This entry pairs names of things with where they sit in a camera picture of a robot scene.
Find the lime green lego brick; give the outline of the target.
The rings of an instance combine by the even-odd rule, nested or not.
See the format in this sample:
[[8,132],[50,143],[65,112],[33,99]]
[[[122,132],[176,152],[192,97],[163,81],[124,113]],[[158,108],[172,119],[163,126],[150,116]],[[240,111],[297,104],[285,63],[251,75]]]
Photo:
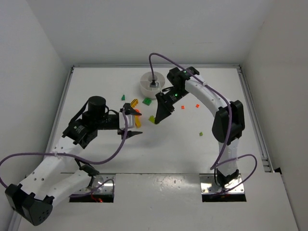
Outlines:
[[149,121],[152,122],[152,123],[155,123],[155,117],[153,115],[151,115],[149,117]]

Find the yellow black striped lego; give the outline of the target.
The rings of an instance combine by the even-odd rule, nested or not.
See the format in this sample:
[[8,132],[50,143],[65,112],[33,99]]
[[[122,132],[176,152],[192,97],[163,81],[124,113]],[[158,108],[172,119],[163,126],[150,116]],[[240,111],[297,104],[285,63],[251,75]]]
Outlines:
[[131,101],[130,106],[132,108],[134,108],[138,103],[139,103],[139,100],[138,99],[134,99],[134,100]]

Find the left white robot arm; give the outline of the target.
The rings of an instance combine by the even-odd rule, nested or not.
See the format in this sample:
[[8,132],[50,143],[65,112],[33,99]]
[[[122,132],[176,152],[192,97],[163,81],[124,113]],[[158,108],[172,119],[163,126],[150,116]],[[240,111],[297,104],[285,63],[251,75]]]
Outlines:
[[[94,166],[108,163],[120,152],[126,139],[139,135],[133,131],[135,119],[141,116],[130,103],[110,114],[105,98],[91,96],[69,121],[57,144],[49,153],[18,153],[1,160],[18,156],[43,156],[43,161],[20,183],[1,185],[10,207],[33,226],[42,224],[53,208],[67,197],[92,185],[100,174]],[[80,154],[93,141],[100,130],[115,130],[121,137],[116,151],[102,161],[90,161]]]

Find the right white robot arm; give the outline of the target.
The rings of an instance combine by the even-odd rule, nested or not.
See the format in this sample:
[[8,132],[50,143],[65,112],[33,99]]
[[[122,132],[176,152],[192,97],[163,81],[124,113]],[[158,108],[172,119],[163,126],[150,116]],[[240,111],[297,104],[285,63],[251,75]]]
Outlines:
[[172,87],[167,93],[156,94],[157,111],[155,124],[170,116],[174,104],[187,94],[195,96],[214,117],[212,133],[218,141],[219,154],[212,169],[216,171],[216,182],[224,187],[236,179],[239,170],[236,163],[239,138],[245,129],[244,106],[239,101],[230,101],[204,83],[199,71],[194,67],[169,70],[167,79]]

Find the yellow long lego brick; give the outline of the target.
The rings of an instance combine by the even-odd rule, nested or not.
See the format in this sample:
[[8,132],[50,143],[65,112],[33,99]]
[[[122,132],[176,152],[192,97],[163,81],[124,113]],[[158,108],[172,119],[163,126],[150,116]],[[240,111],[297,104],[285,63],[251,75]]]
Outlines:
[[139,119],[139,116],[135,116],[135,127],[140,128],[141,127],[141,121]]

